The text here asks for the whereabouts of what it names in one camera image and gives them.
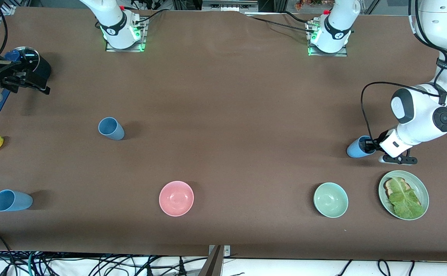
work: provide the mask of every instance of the mounting plate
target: mounting plate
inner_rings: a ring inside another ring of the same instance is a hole
[[[135,14],[136,21],[147,19],[147,16],[139,16]],[[148,23],[149,20],[138,23],[135,27],[139,27],[140,30],[134,30],[135,35],[139,36],[140,39],[137,40],[132,46],[125,49],[116,49],[106,42],[106,52],[125,52],[125,53],[138,53],[145,51],[145,44],[147,43],[147,33],[148,33]]]
[[[210,255],[212,253],[212,250],[215,246],[209,246],[208,248],[208,255]],[[224,257],[229,257],[230,256],[230,246],[223,246],[223,256]]]
[[[309,20],[305,23],[305,25],[307,30],[313,30],[314,32],[317,32],[318,30],[320,31],[320,21],[318,17],[314,18],[313,20]],[[312,37],[315,35],[316,33],[307,33],[309,56],[348,56],[348,53],[346,52],[346,45],[344,45],[339,52],[333,54],[321,51],[311,42]]]

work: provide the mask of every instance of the floor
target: floor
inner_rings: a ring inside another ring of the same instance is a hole
[[[185,257],[184,261],[197,257]],[[178,257],[164,257],[155,261],[153,266],[174,266],[178,264]],[[135,259],[137,265],[142,265],[147,261],[146,257]],[[343,270],[347,261],[326,261],[326,260],[265,260],[265,259],[225,259],[222,267],[222,276],[337,276]],[[89,272],[98,264],[94,260],[78,261],[54,261],[51,268],[59,276],[88,276]],[[196,276],[199,269],[204,264],[204,260],[188,263],[185,265],[188,276]],[[411,262],[388,262],[390,273],[393,276],[408,276]],[[121,269],[111,269],[106,271],[112,265],[108,265],[97,275],[99,276],[132,276],[135,274],[133,267],[124,266]],[[6,267],[4,261],[0,261],[0,272]],[[153,269],[155,276],[164,274],[168,269]],[[13,269],[9,269],[8,276],[13,276]],[[177,271],[168,271],[165,276],[175,276]],[[348,266],[343,276],[381,276],[377,268],[376,261],[353,261]],[[411,273],[412,276],[446,276],[447,263],[427,263],[417,262]],[[27,273],[20,273],[20,276],[28,276]],[[139,274],[146,276],[146,270]]]

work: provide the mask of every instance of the pink bowl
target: pink bowl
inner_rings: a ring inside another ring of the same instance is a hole
[[[188,213],[194,201],[191,187],[182,181],[167,183],[159,194],[159,205],[164,213],[179,217]]]

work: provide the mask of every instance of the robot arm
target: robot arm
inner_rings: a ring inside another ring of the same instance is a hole
[[[133,31],[136,14],[118,6],[116,0],[80,0],[94,13],[101,24],[101,30],[108,43],[117,48],[125,49],[132,46],[139,36]]]
[[[311,43],[326,53],[337,53],[348,43],[353,22],[360,14],[358,0],[336,0],[329,14],[315,18],[319,28],[311,38]]]
[[[392,96],[390,105],[399,124],[366,147],[391,157],[381,157],[380,161],[390,159],[402,164],[403,152],[447,133],[447,2],[423,1],[417,20],[426,38],[444,51],[439,53],[435,77],[429,83],[399,89]],[[418,26],[416,33],[421,33]]]

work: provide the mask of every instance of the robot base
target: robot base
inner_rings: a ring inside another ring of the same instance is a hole
[[[144,20],[147,18],[146,16],[140,17],[138,14],[135,14],[135,16],[136,21]],[[125,49],[116,49],[115,47],[111,46],[108,43],[108,41],[106,41],[106,52],[128,52],[128,53],[144,52],[145,44],[147,43],[148,23],[149,20],[145,20],[136,25],[136,27],[139,28],[139,30],[133,30],[133,32],[140,39],[137,40],[132,46]]]
[[[318,27],[320,27],[320,21],[318,17],[315,17],[314,20],[309,20],[306,25],[306,30],[316,30]],[[348,56],[348,53],[346,51],[346,45],[341,48],[336,53],[326,53],[321,51],[317,46],[315,46],[311,39],[313,39],[314,33],[307,33],[307,45],[308,45],[308,54],[309,56]]]

